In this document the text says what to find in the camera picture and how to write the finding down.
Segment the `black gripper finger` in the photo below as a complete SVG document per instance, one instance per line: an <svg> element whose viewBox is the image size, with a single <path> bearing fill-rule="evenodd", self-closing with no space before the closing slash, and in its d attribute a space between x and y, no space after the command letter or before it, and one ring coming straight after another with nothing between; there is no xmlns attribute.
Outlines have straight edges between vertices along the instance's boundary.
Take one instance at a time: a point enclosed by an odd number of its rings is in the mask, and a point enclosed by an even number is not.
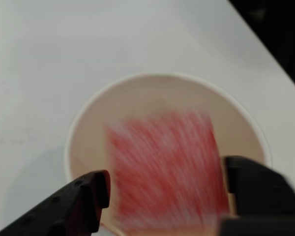
<svg viewBox="0 0 295 236"><path fill-rule="evenodd" d="M0 236L90 236L99 231L110 192L108 171L87 173L0 230Z"/></svg>
<svg viewBox="0 0 295 236"><path fill-rule="evenodd" d="M295 236L295 191L278 172L242 156L224 158L237 217L222 222L224 236Z"/></svg>

